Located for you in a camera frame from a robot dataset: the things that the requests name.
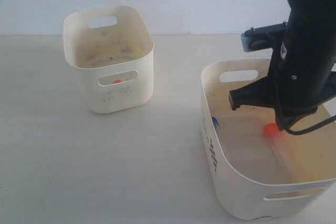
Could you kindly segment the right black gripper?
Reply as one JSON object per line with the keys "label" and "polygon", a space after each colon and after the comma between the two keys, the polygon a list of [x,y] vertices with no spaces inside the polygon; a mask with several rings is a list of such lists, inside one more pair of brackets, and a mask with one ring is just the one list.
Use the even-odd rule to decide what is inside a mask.
{"label": "right black gripper", "polygon": [[229,104],[233,111],[242,105],[275,109],[278,128],[290,129],[335,98],[335,28],[282,23],[267,34],[275,40],[272,86],[261,78],[230,90]]}

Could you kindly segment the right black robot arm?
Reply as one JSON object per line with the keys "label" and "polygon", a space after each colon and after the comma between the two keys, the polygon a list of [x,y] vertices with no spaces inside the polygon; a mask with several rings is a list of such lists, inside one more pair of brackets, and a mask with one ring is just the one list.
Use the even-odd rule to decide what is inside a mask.
{"label": "right black robot arm", "polygon": [[313,132],[335,121],[292,127],[335,97],[335,0],[287,0],[286,22],[251,28],[241,35],[245,52],[271,49],[267,75],[231,90],[230,107],[272,108],[278,128],[292,135]]}

